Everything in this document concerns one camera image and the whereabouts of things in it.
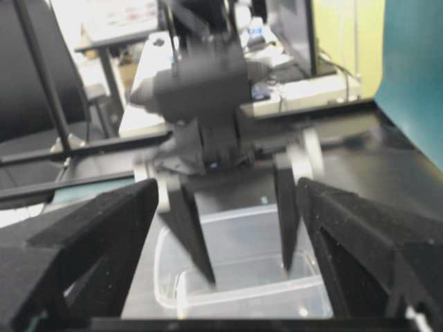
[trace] chair backrest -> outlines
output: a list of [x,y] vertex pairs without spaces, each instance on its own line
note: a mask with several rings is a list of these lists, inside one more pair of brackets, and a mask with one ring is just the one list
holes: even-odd
[[[0,142],[53,128],[13,1],[0,0]],[[67,122],[88,120],[83,84],[51,6],[26,4]]]

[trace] black metal rod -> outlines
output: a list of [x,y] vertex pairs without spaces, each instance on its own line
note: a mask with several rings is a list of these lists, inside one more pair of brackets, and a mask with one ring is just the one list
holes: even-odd
[[15,11],[23,29],[24,38],[28,44],[40,83],[42,84],[46,101],[49,105],[49,115],[53,121],[54,127],[57,129],[63,150],[70,151],[71,146],[69,145],[68,139],[68,124],[66,123],[66,118],[64,117],[62,104],[58,98],[54,81],[52,80],[48,65],[44,59],[42,49],[37,40],[37,35],[35,34],[33,23],[30,19],[29,10],[26,7],[25,0],[13,0],[12,2],[14,3]]
[[88,156],[102,152],[114,152],[128,149],[138,149],[160,144],[170,137],[170,133],[162,133],[135,138],[110,138],[99,142],[92,142],[84,147],[73,149],[69,152],[51,153],[49,150],[39,150],[14,154],[0,158],[0,167],[31,163],[40,160],[63,160],[67,157]]
[[40,194],[48,194],[55,190],[64,189],[68,187],[119,180],[122,178],[130,178],[132,176],[134,176],[134,173],[132,171],[128,171],[128,172],[119,172],[104,176],[94,176],[91,178],[80,178],[76,180],[68,180],[60,182],[39,183],[36,185],[27,185],[25,187],[6,189],[0,192],[0,203],[6,201],[25,199],[27,197],[37,196]]
[[118,119],[121,120],[123,113],[125,112],[125,106],[123,105],[122,98],[120,98],[120,91],[118,90],[116,77],[111,64],[111,53],[108,48],[100,48],[98,50],[100,61],[102,63],[103,72],[105,73],[106,82],[108,83],[109,91],[113,105],[118,113]]

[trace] transparent plastic box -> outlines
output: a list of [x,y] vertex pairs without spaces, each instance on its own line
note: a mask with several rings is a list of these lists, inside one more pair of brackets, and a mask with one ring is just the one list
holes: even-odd
[[332,316],[304,226],[289,273],[282,266],[275,205],[201,217],[216,287],[163,228],[156,245],[157,302],[184,318],[326,318]]

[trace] computer monitor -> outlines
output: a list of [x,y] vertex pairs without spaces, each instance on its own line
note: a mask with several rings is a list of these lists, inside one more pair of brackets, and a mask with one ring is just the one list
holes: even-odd
[[317,76],[318,56],[311,0],[266,0],[267,23],[298,68],[307,76]]

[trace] white table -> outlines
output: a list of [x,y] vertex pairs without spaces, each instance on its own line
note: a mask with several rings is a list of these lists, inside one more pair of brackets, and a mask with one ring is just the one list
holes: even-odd
[[[143,48],[132,90],[148,77],[154,77],[159,71],[171,68],[172,46],[167,31],[152,33]],[[118,133],[120,137],[134,137],[149,133],[163,133],[168,130],[164,119],[148,113],[143,107],[128,104],[125,107]]]

